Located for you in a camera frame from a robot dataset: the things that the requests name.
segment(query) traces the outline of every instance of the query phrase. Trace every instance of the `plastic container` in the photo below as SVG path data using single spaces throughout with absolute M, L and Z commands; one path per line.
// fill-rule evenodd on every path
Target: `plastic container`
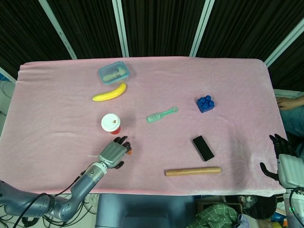
M 126 80 L 130 74 L 122 61 L 100 68 L 98 73 L 102 82 L 107 86 Z
M 111 134 L 118 134 L 121 130 L 120 119 L 117 115 L 109 113 L 101 120 L 101 127 Z

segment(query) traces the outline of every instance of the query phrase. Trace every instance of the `gray chair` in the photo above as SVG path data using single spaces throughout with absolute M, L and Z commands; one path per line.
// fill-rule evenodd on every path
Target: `gray chair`
M 95 228 L 184 228 L 195 214 L 193 196 L 100 194 Z

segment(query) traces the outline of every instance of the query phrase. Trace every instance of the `wooden stick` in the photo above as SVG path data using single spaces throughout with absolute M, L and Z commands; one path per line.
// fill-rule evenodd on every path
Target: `wooden stick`
M 165 175 L 167 177 L 171 177 L 171 176 L 209 174 L 209 173 L 220 173 L 220 172 L 222 172 L 220 167 L 207 167 L 207 168 L 166 170 Z

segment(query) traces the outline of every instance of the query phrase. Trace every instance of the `black cable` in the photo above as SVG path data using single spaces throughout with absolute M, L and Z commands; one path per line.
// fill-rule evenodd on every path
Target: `black cable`
M 92 215 L 96 215 L 97 213 L 91 212 L 91 210 L 89 208 L 87 208 L 86 203 L 84 204 L 85 209 Z
M 9 228 L 9 226 L 8 226 L 6 223 L 2 222 L 1 220 L 0 220 L 0 223 L 1 223 L 2 225 L 4 225 L 5 228 Z
M 295 189 L 293 189 L 293 190 L 291 191 L 290 196 L 289 196 L 289 205 L 290 205 L 291 211 L 293 212 L 295 218 L 296 218 L 296 219 L 298 220 L 298 222 L 302 225 L 302 227 L 304 227 L 304 224 L 300 221 L 300 219 L 299 219 L 299 218 L 297 217 L 297 215 L 295 214 L 295 209 L 294 209 L 294 207 L 292 206 L 292 203 L 291 203 L 291 197 L 292 197 L 293 193 L 294 193 L 295 191 L 297 191 L 297 190 L 300 190 L 300 189 L 304 190 L 304 188 L 297 187 L 297 188 L 295 188 Z
M 66 189 L 64 189 L 63 191 L 61 191 L 60 193 L 58 193 L 58 194 L 56 194 L 56 195 L 54 195 L 54 196 L 59 196 L 60 194 L 66 192 L 69 188 L 71 188 L 71 187 L 73 186 L 73 184 L 76 183 L 76 181 L 77 181 L 85 172 L 86 172 L 86 170 L 85 170 L 85 171 L 82 171 L 81 174 L 73 181 L 73 183 L 71 183 Z
M 3 86 L 1 87 L 1 82 L 11 82 L 11 81 L 3 81 L 3 79 L 5 79 L 5 76 L 3 76 L 2 79 L 0 80 L 0 90 L 2 91 L 2 93 L 3 93 L 5 96 L 7 96 L 8 98 L 11 98 L 11 97 L 8 96 L 8 95 L 6 94 L 6 92 L 4 91 L 4 85 L 5 85 L 5 84 L 3 84 Z
M 24 216 L 24 214 L 28 211 L 28 209 L 36 202 L 36 200 L 38 200 L 41 196 L 48 196 L 46 193 L 41 193 L 39 194 L 36 198 L 34 198 L 31 203 L 27 206 L 27 208 L 24 209 L 24 211 L 21 213 L 21 215 L 19 216 L 19 218 L 17 219 L 17 221 L 15 222 L 15 225 L 13 226 L 13 228 L 16 228 L 18 223 L 20 222 L 20 220 L 22 219 L 22 217 Z
M 52 225 L 57 226 L 57 227 L 60 227 L 60 226 L 63 225 L 63 222 L 51 221 L 51 219 L 48 218 L 48 217 L 46 217 L 46 216 L 43 216 L 42 219 L 43 219 L 43 224 L 44 224 L 44 226 L 45 226 L 46 228 L 48 228 L 48 227 L 45 225 L 45 220 L 46 220 L 49 224 L 52 224 Z
M 51 218 L 51 221 L 53 221 L 53 217 Z M 48 224 L 47 228 L 50 228 L 50 226 L 51 226 L 51 223 Z
M 2 217 L 0 218 L 1 221 L 10 221 L 14 216 L 10 217 L 9 219 L 3 219 L 3 217 L 4 217 L 4 216 L 2 216 Z

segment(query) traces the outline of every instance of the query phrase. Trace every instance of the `white cup lid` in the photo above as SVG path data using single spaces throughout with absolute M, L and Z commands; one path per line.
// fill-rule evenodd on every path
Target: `white cup lid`
M 117 115 L 113 113 L 109 113 L 105 115 L 101 120 L 101 127 L 106 132 L 114 132 L 116 131 L 120 126 L 120 119 Z

